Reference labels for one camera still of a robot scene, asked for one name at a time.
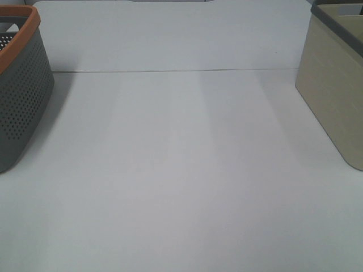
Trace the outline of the grey perforated basket orange rim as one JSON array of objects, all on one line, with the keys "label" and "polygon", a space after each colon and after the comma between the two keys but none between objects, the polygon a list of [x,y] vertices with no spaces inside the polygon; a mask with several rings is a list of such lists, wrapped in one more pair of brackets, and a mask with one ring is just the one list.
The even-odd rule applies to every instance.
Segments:
[{"label": "grey perforated basket orange rim", "polygon": [[1,5],[1,172],[11,169],[31,140],[49,103],[52,74],[39,31],[37,8]]}]

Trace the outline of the beige basket grey rim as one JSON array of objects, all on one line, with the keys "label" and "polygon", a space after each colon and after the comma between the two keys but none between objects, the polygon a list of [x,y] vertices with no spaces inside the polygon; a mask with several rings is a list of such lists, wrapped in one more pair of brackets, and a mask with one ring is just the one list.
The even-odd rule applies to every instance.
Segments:
[{"label": "beige basket grey rim", "polygon": [[352,168],[362,170],[362,1],[314,1],[296,89]]}]

